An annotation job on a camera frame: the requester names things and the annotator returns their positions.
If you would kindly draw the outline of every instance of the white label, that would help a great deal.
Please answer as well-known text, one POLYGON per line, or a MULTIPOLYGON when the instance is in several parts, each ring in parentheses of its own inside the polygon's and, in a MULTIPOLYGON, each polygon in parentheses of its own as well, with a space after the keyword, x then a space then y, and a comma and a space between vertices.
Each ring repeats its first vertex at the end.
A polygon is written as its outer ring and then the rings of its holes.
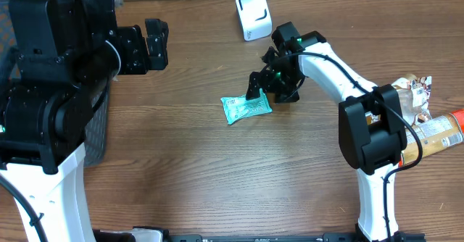
MULTIPOLYGON (((420 128, 416 128, 416 129, 414 129, 414 131, 415 131, 415 134, 418 135, 419 140, 422 140, 422 139, 426 138, 424 136, 424 134, 422 133, 422 130, 420 128)), ((415 139, 414 139, 413 135, 410 133, 409 130, 406 130, 406 139, 407 139, 407 144, 415 142, 415 139)))
POLYGON ((412 91, 413 91, 413 107, 422 106, 422 104, 424 103, 424 99, 426 97, 423 91, 423 88, 422 87, 416 88, 416 89, 413 89, 412 91))
POLYGON ((438 133, 451 130, 450 121, 445 116, 437 117, 418 126, 422 129, 423 134, 428 138, 438 133))
POLYGON ((443 147, 445 148, 454 146, 462 142, 463 142, 463 135, 461 133, 456 133, 456 134, 451 135, 448 138, 442 139, 443 147))
POLYGON ((365 114, 365 117, 366 119, 368 119, 370 117, 370 123, 375 123, 375 122, 378 122, 380 120, 380 115, 374 115, 372 114, 372 112, 366 112, 365 114))

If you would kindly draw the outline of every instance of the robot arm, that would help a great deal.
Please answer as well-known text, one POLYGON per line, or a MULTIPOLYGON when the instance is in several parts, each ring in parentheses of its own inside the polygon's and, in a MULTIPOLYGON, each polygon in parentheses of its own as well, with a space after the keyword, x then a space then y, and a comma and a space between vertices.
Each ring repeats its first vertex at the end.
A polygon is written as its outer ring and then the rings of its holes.
MULTIPOLYGON (((263 88, 275 93, 275 102, 298 101, 297 83, 301 85, 309 77, 339 104, 340 148, 349 165, 357 170, 360 189, 358 235, 368 241, 387 239, 384 178, 398 168, 400 152, 405 148, 405 126, 376 105, 373 96, 389 102, 389 107, 396 107, 395 112, 401 114, 397 92, 390 85, 377 88, 359 76, 337 57, 318 32, 301 36, 289 22, 277 27, 272 38, 277 51, 271 48, 263 57, 270 70, 250 75, 247 98, 254 98, 255 89, 263 88), (347 75, 365 91, 355 87, 347 75), (381 122, 368 125, 365 118, 368 112, 380 115, 381 122)), ((389 177, 386 201, 393 236, 398 231, 394 218, 394 175, 389 177)))
MULTIPOLYGON (((366 90, 372 91, 376 84, 366 80, 345 64, 332 50, 329 43, 315 43, 306 47, 305 52, 327 55, 336 60, 343 68, 366 90)), ((313 79, 336 103, 343 102, 349 96, 364 95, 347 77, 332 63, 318 57, 299 56, 299 69, 304 76, 313 79)), ((358 227, 369 241, 382 241, 387 238, 383 184, 385 175, 397 168, 397 165, 388 164, 368 175, 361 169, 356 170, 360 192, 360 217, 358 227)), ((398 224, 394 217, 394 175, 389 178, 388 209, 390 232, 394 235, 398 231, 398 224)))
POLYGON ((28 240, 161 241, 158 230, 94 232, 83 167, 86 126, 111 79, 166 67, 167 24, 146 20, 147 50, 139 26, 117 26, 113 0, 10 0, 9 13, 17 48, 0 66, 0 177, 28 240), (8 81, 15 63, 21 77, 8 81))

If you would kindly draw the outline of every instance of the black mesh basket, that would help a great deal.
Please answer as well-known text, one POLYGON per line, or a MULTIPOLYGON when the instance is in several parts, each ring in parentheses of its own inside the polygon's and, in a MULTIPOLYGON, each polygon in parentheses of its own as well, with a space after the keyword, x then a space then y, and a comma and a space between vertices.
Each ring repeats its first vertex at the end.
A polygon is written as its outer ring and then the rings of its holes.
MULTIPOLYGON (((9 18, 8 1, 0 0, 0 57, 3 60, 6 56, 7 49, 16 44, 15 32, 13 31, 12 22, 9 18)), ((7 69, 0 71, 0 86, 5 84, 9 78, 19 77, 17 68, 13 69, 10 74, 7 69)), ((95 113, 94 118, 86 126, 87 139, 86 145, 86 158, 84 165, 91 166, 100 163, 103 160, 104 152, 107 142, 107 120, 108 120, 108 101, 109 89, 106 93, 104 102, 101 104, 100 109, 95 113)), ((100 96, 97 94, 92 100, 95 104, 100 96)))

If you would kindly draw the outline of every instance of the wood grain surface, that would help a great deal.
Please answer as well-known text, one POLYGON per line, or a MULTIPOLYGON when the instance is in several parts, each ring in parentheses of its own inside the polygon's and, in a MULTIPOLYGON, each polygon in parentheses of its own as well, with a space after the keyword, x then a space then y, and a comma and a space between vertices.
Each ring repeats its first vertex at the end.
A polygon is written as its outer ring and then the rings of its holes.
MULTIPOLYGON (((321 32, 379 85, 433 76, 431 113, 464 107, 464 0, 268 0, 274 27, 321 32)), ((169 23, 169 66, 112 84, 107 154, 85 170, 94 228, 133 225, 202 235, 315 235, 354 230, 355 171, 337 136, 337 106, 311 80, 295 104, 227 126, 220 98, 240 96, 270 38, 244 43, 234 0, 129 3, 119 25, 169 23)), ((398 174, 400 229, 464 241, 464 146, 398 174)), ((0 241, 24 241, 0 191, 0 241)))

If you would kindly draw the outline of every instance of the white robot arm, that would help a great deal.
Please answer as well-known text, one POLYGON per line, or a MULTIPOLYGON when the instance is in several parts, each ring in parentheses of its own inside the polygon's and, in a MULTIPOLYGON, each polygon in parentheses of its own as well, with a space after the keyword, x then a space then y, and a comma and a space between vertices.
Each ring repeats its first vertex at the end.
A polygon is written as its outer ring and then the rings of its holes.
MULTIPOLYGON (((163 234, 159 230, 134 228, 105 233, 92 230, 83 181, 85 156, 82 143, 58 166, 55 175, 45 174, 42 166, 16 163, 7 164, 7 170, 0 171, 0 175, 26 198, 37 214, 43 215, 40 222, 48 242, 95 242, 97 235, 105 237, 97 242, 113 241, 107 237, 118 234, 131 234, 136 242, 161 242, 163 234)), ((39 242, 28 214, 18 202, 17 206, 28 241, 39 242)))
MULTIPOLYGON (((332 50, 329 43, 315 43, 308 46, 305 52, 322 54, 336 60, 343 68, 366 90, 372 91, 376 86, 358 75, 345 64, 332 50)), ((313 79, 330 97, 338 104, 347 97, 358 97, 364 93, 353 84, 331 62, 319 57, 299 56, 299 69, 304 76, 313 79)), ((387 238, 384 219, 383 184, 385 175, 397 168, 397 165, 388 164, 375 171, 373 175, 367 175, 361 169, 356 170, 360 189, 360 217, 358 226, 369 241, 382 241, 387 238)), ((388 185, 388 209, 390 220, 390 232, 393 235, 398 231, 398 224, 394 218, 394 175, 389 178, 388 185)))

